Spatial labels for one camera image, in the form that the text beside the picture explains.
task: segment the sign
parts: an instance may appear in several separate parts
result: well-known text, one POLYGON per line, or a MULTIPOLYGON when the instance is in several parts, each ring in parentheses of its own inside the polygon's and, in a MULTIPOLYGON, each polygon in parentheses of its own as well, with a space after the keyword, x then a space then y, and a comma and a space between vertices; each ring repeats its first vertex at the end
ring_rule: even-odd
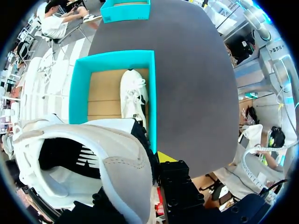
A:
POLYGON ((279 60, 289 54, 285 42, 281 39, 275 42, 270 42, 266 45, 266 48, 272 60, 279 60))

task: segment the yellow tag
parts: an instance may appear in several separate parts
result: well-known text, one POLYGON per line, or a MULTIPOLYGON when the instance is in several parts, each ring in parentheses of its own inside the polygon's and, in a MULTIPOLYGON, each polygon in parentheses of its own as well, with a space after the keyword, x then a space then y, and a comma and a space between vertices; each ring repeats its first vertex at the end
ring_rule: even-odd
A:
POLYGON ((279 106, 278 106, 278 110, 280 110, 281 108, 283 108, 284 107, 284 104, 279 104, 279 106))
POLYGON ((169 161, 169 162, 176 162, 177 161, 177 160, 171 158, 170 156, 165 155, 164 153, 161 153, 159 151, 158 151, 158 157, 159 157, 160 163, 161 162, 166 162, 166 161, 169 161))

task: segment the turquoise box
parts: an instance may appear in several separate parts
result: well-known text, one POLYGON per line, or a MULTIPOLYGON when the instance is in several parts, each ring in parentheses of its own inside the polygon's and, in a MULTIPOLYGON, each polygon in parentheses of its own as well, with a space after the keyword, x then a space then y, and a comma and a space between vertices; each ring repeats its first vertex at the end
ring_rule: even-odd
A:
POLYGON ((100 11, 104 23, 148 20, 150 17, 150 0, 106 0, 100 11))
POLYGON ((155 53, 153 50, 124 50, 97 54, 76 61, 71 79, 69 123, 87 122, 88 95, 92 73, 120 69, 149 70, 149 124, 151 149, 157 152, 157 101, 155 53))

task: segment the gray tabletop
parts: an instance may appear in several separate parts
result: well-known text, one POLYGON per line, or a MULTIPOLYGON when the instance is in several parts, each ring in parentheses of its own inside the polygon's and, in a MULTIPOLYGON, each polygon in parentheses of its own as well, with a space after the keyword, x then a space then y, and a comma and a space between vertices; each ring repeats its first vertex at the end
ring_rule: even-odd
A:
POLYGON ((236 81, 202 8, 151 0, 149 20, 101 22, 89 55, 130 49, 155 51, 158 151, 185 160, 191 177, 230 163, 238 138, 236 81))

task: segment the black bolt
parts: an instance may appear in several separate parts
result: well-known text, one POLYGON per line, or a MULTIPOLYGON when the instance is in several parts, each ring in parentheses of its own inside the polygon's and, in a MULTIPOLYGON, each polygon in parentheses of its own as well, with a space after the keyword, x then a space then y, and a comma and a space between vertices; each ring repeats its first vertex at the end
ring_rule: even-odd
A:
POLYGON ((170 204, 171 206, 176 206, 176 205, 178 204, 178 202, 177 202, 176 199, 173 198, 173 199, 169 202, 169 204, 170 204))
POLYGON ((242 223, 247 223, 248 222, 248 218, 246 216, 242 216, 241 217, 241 222, 242 223))
POLYGON ((99 195, 99 194, 93 194, 93 199, 94 200, 100 200, 101 199, 101 195, 99 195))
POLYGON ((204 195, 203 194, 198 194, 197 195, 197 200, 202 200, 202 199, 204 199, 204 195))
POLYGON ((239 212, 239 208, 237 206, 233 206, 231 210, 232 210, 233 213, 238 213, 239 212))

